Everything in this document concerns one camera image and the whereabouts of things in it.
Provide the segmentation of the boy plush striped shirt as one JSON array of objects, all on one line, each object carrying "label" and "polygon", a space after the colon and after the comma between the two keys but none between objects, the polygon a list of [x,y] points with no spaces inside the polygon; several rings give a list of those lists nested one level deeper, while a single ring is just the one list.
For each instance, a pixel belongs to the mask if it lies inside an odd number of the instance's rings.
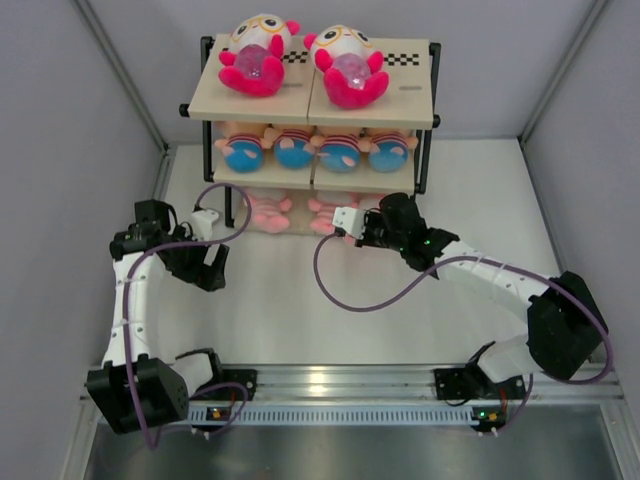
[{"label": "boy plush striped shirt", "polygon": [[214,145],[231,170],[250,173],[262,167],[264,151],[272,145],[265,136],[268,124],[217,121],[214,125],[222,135]]},{"label": "boy plush striped shirt", "polygon": [[358,127],[318,126],[311,145],[323,167],[336,173],[353,171],[361,158],[361,131]]},{"label": "boy plush striped shirt", "polygon": [[418,138],[411,129],[367,128],[363,140],[371,168],[380,173],[402,168],[418,145]]}]

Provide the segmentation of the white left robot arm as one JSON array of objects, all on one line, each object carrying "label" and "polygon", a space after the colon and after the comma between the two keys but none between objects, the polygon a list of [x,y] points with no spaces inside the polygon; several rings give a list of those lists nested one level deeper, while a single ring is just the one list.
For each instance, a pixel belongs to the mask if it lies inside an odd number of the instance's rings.
[{"label": "white left robot arm", "polygon": [[176,279],[205,292],[225,287],[229,248],[205,258],[220,214],[197,207],[179,222],[160,200],[134,205],[135,220],[109,244],[115,275],[110,340],[101,366],[87,374],[86,388],[117,434],[160,427],[186,418],[190,398],[219,397],[226,376],[212,348],[172,355],[159,337],[160,287]]}]

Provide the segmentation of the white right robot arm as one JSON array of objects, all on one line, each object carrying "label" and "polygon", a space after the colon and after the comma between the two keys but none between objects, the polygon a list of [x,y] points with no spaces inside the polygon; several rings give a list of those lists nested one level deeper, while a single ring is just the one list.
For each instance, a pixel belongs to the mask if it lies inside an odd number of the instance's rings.
[{"label": "white right robot arm", "polygon": [[503,382],[544,373],[571,382],[608,328],[586,282],[565,271],[548,276],[484,255],[459,235],[428,226],[416,202],[393,193],[359,203],[355,243],[397,252],[433,278],[493,301],[525,325],[525,332],[482,345],[466,365],[468,388],[491,396]]}]

